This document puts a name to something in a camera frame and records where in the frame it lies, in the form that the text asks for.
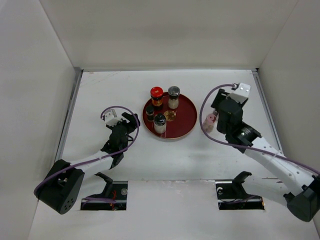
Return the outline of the small dark spice bottle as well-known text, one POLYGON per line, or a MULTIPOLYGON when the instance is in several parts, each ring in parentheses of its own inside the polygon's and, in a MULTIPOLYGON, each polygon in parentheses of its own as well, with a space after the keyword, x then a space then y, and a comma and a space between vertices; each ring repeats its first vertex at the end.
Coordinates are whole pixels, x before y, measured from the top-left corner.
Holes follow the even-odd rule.
POLYGON ((154 121, 154 114, 155 114, 155 109, 154 109, 153 105, 148 105, 145 108, 145 113, 147 115, 147 120, 149 122, 153 122, 154 121))

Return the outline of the black cap white bottle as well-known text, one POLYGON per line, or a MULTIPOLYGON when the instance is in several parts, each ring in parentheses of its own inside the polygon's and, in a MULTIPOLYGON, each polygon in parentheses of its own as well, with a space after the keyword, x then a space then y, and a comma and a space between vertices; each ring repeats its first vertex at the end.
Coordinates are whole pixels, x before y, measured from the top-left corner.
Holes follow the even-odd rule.
POLYGON ((163 113, 158 113, 153 119, 153 127, 157 134, 163 134, 167 129, 167 119, 163 113))

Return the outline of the red lid sauce jar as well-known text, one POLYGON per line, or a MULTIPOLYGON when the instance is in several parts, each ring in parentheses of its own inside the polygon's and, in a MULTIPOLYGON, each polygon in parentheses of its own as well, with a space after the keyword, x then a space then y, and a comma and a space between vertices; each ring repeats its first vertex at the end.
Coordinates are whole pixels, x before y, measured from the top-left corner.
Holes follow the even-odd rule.
POLYGON ((164 91, 161 87, 155 86, 150 90, 151 104, 156 110, 163 108, 164 91))

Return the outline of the grey lid white shaker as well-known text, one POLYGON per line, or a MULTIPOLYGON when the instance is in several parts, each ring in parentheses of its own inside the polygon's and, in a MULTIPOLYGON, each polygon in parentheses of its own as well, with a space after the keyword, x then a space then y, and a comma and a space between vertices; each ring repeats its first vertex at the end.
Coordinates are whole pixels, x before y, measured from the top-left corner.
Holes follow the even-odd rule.
POLYGON ((171 86, 168 88, 168 107, 170 109, 177 109, 179 106, 180 88, 178 86, 171 86))

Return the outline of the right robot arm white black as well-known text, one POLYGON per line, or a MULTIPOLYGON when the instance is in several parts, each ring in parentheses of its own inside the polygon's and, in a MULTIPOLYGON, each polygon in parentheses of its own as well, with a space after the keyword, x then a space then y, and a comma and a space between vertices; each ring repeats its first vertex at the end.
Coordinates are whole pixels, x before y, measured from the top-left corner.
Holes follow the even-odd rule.
POLYGON ((260 184, 250 172, 233 179, 232 192, 238 198, 261 189, 267 198, 280 203, 299 220, 310 222, 320 210, 320 173, 288 159, 261 133, 243 121, 243 106, 249 99, 250 87, 231 86, 228 93, 220 88, 211 104, 217 112, 217 131, 225 136, 224 145, 234 147, 271 172, 278 183, 260 184))

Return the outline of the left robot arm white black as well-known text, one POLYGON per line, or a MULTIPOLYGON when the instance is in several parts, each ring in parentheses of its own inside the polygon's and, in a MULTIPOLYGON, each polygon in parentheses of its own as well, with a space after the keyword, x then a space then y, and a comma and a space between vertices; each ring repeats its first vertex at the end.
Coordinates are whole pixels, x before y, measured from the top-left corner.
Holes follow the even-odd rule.
POLYGON ((74 163, 63 159, 57 160, 44 180, 33 191, 35 197, 60 215, 66 214, 75 205, 83 182, 96 176, 104 182, 95 187, 95 193, 82 198, 82 210, 112 210, 113 207, 124 208, 126 199, 120 197, 120 187, 103 171, 119 165, 124 153, 137 139, 132 133, 138 133, 139 117, 136 113, 122 113, 118 118, 108 111, 102 115, 105 126, 111 131, 109 139, 94 155, 74 163))

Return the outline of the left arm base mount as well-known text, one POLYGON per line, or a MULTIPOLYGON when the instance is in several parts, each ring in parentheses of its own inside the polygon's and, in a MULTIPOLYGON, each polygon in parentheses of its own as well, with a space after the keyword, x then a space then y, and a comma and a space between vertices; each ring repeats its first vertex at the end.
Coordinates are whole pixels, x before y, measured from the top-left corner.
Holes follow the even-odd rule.
POLYGON ((95 176, 104 180, 105 186, 101 193, 89 195, 81 200, 81 211, 125 211, 127 209, 127 181, 114 181, 98 172, 95 176))

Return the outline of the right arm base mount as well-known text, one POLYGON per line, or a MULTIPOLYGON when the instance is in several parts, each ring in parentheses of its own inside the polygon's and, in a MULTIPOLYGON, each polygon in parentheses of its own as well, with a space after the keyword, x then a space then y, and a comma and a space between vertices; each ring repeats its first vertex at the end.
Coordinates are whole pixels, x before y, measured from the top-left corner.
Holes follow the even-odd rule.
POLYGON ((243 183, 252 174, 242 171, 233 179, 215 181, 218 209, 231 210, 264 210, 264 201, 261 196, 248 194, 243 183))

